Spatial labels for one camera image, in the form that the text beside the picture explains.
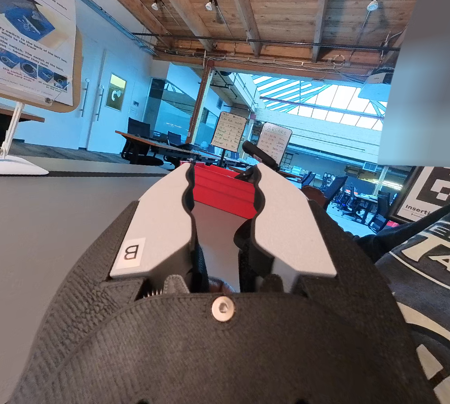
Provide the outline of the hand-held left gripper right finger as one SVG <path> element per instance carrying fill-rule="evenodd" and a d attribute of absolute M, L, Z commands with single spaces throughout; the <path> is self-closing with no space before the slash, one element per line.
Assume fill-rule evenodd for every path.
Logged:
<path fill-rule="evenodd" d="M 251 268 L 261 278 L 278 275 L 287 292 L 300 277 L 335 278 L 336 267 L 305 194 L 264 164 L 254 167 L 253 177 Z"/>

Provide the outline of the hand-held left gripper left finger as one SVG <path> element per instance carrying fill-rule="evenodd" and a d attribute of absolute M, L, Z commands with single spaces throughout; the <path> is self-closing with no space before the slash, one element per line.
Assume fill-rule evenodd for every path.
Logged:
<path fill-rule="evenodd" d="M 194 164 L 182 164 L 141 196 L 110 271 L 112 279 L 143 277 L 160 290 L 175 274 L 194 291 L 194 173 Z"/>

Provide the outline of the red plastic bin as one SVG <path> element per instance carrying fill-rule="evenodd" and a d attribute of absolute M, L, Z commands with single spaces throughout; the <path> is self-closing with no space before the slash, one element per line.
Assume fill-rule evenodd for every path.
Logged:
<path fill-rule="evenodd" d="M 256 215 L 254 185 L 237 180 L 237 172 L 203 162 L 197 162 L 194 171 L 195 202 L 247 220 Z"/>

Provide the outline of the black ethernet adapter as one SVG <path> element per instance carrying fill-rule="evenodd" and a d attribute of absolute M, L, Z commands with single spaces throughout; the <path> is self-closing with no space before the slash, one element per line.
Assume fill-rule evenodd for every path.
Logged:
<path fill-rule="evenodd" d="M 276 162 L 276 160 L 274 160 L 269 154 L 262 151 L 252 142 L 250 141 L 243 142 L 242 148 L 243 151 L 249 156 L 253 157 L 254 159 L 257 159 L 259 162 L 265 164 L 272 170 L 277 172 L 279 171 L 279 165 Z"/>

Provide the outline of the row of distant office chairs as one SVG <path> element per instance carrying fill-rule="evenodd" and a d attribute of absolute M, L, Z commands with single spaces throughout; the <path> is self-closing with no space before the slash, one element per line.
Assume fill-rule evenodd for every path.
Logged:
<path fill-rule="evenodd" d="M 364 193 L 358 191 L 349 181 L 349 176 L 334 176 L 328 173 L 322 176 L 320 186 L 315 185 L 319 175 L 312 171 L 302 177 L 290 175 L 287 178 L 308 198 L 321 205 L 337 222 L 350 221 L 350 228 L 355 228 L 357 233 L 378 233 L 387 227 L 398 226 L 388 216 L 393 199 L 397 197 L 395 192 L 381 187 L 374 194 Z"/>

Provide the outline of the handwritten breaks whiteboard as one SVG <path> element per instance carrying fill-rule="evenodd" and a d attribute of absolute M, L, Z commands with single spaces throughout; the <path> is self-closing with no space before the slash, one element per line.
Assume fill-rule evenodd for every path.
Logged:
<path fill-rule="evenodd" d="M 256 146 L 280 165 L 292 133 L 288 128 L 265 122 Z"/>

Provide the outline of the wooden office desk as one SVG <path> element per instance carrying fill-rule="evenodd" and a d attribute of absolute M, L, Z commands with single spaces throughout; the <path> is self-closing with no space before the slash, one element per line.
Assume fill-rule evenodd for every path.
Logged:
<path fill-rule="evenodd" d="M 218 161 L 218 157 L 210 153 L 178 148 L 121 131 L 115 133 L 125 138 L 121 158 L 131 165 L 163 166 L 169 163 L 177 168 L 183 161 L 194 160 L 207 164 Z"/>

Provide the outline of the handwritten list whiteboard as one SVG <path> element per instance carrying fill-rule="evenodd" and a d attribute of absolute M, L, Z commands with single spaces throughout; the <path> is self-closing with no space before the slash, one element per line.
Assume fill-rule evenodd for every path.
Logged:
<path fill-rule="evenodd" d="M 211 145 L 236 153 L 244 133 L 247 119 L 222 111 L 211 140 Z"/>

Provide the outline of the person's dark printed shirt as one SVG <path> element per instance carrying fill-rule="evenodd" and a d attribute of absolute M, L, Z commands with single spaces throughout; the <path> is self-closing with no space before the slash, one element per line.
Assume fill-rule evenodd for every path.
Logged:
<path fill-rule="evenodd" d="M 440 403 L 450 402 L 450 206 L 353 236 L 388 282 Z"/>

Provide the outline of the yellow phone sign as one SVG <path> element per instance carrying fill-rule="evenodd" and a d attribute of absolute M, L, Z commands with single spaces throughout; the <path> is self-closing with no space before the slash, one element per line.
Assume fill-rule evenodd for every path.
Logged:
<path fill-rule="evenodd" d="M 105 101 L 105 107 L 111 108 L 117 111 L 122 110 L 123 100 L 125 97 L 127 87 L 127 81 L 123 78 L 111 73 L 108 94 Z"/>

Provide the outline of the framed marker tag board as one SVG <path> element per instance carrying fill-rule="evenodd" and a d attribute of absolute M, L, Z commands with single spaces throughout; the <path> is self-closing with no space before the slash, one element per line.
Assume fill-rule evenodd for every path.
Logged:
<path fill-rule="evenodd" d="M 392 202 L 387 218 L 395 223 L 416 222 L 450 202 L 450 168 L 415 166 Z"/>

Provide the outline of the white ceiling projector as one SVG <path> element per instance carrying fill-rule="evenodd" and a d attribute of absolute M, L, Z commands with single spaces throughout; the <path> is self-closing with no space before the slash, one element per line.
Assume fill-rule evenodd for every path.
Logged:
<path fill-rule="evenodd" d="M 361 87 L 358 98 L 387 102 L 394 70 L 392 67 L 374 69 Z"/>

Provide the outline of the instruction board with white stand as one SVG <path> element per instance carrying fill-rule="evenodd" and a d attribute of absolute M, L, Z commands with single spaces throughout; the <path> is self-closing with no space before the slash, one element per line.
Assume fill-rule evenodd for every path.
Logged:
<path fill-rule="evenodd" d="M 48 171 L 9 155 L 25 105 L 69 113 L 81 100 L 82 40 L 75 0 L 0 0 L 0 94 L 14 101 L 1 129 L 1 176 Z"/>

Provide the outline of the wooden support post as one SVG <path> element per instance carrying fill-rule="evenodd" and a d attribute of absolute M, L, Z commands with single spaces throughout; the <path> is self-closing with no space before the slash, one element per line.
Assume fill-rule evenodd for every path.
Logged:
<path fill-rule="evenodd" d="M 194 143 L 199 130 L 201 115 L 206 102 L 207 94 L 210 88 L 211 80 L 214 75 L 213 62 L 208 61 L 204 67 L 199 92 L 196 98 L 192 117 L 190 119 L 187 143 Z"/>

